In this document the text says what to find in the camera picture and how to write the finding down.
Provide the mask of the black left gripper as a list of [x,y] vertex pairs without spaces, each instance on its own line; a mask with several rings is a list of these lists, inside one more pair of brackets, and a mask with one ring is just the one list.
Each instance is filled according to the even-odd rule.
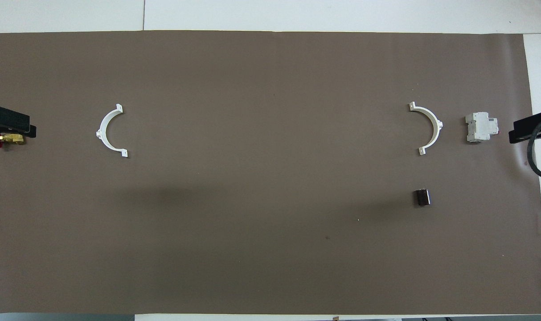
[[37,128],[31,126],[30,116],[0,106],[0,134],[14,133],[36,138]]

